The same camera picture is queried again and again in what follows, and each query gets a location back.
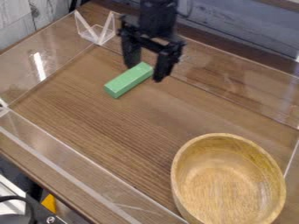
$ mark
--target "cable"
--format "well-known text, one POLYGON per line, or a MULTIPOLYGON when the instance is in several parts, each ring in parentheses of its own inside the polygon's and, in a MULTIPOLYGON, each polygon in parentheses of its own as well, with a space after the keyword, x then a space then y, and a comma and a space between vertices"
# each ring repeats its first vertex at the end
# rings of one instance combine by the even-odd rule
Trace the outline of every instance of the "cable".
POLYGON ((188 0, 188 3, 186 3, 186 7, 188 7, 186 14, 182 14, 180 11, 177 11, 177 14, 181 17, 186 18, 192 14, 192 6, 193 6, 193 0, 188 0))

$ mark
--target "bowl rim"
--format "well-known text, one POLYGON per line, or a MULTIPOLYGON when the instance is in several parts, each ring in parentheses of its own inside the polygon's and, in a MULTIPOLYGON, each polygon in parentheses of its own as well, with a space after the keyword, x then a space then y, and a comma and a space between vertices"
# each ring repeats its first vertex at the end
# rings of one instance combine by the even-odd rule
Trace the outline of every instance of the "bowl rim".
POLYGON ((259 224, 269 224, 273 222, 273 220, 276 219, 277 215, 281 213, 284 205, 285 205, 285 179, 284 179, 284 175, 281 173, 280 167, 275 161, 275 159, 272 158, 272 156, 267 153, 267 151, 256 144, 253 143, 251 140, 245 139, 241 136, 233 135, 233 134, 228 134, 228 133, 209 133, 201 136, 194 137, 193 139, 190 139, 182 146, 181 148, 177 150, 173 160, 172 160, 172 169, 170 169, 170 184, 172 184, 172 196, 176 198, 176 200, 178 201, 178 203, 181 204, 182 209, 186 211, 186 213, 190 215, 190 217, 200 221, 202 223, 202 220, 197 219, 194 217, 194 215, 192 214, 192 212, 189 211, 189 208, 182 204, 182 196, 180 194, 178 191, 178 186, 176 183, 176 168, 177 168, 177 164, 181 158, 182 153, 185 152, 185 150, 188 149, 188 147, 198 142, 202 139, 210 138, 210 137, 229 137, 233 139, 237 139, 240 141, 243 141, 244 143, 252 145, 252 147, 257 150, 257 152, 268 159, 269 164, 273 166, 273 168, 276 169, 276 175, 277 178, 280 179, 279 183, 280 183, 280 197, 279 197, 279 204, 276 205, 273 211, 271 212, 271 214, 265 217, 265 219, 259 223, 259 224))

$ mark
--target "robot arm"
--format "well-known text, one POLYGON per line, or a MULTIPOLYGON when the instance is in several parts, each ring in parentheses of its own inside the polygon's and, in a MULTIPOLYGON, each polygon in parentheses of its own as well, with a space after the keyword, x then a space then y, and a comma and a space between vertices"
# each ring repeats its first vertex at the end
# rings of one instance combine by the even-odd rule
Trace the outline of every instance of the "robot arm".
POLYGON ((173 26, 177 15, 177 0, 141 0, 140 15, 124 15, 121 20, 121 37, 124 62, 133 67, 141 59, 141 48, 157 53, 153 80, 161 81, 170 74, 174 63, 182 54, 184 42, 174 34, 173 26), (153 38, 168 42, 162 45, 153 38))

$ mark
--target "wooden bowl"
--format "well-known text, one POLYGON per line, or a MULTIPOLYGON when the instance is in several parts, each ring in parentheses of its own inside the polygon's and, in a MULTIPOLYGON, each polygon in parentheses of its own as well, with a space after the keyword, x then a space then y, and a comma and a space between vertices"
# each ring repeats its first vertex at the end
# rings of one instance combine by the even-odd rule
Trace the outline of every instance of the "wooden bowl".
POLYGON ((172 196, 190 224, 268 224, 285 203, 276 161, 230 134, 193 138, 172 161, 172 196))

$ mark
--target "green foam block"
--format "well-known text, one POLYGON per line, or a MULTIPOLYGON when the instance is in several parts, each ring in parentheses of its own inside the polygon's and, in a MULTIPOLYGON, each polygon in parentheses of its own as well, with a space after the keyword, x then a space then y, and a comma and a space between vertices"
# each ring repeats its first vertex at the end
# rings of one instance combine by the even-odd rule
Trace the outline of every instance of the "green foam block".
POLYGON ((110 80, 104 89, 113 98, 117 98, 152 75, 153 68, 141 62, 110 80))

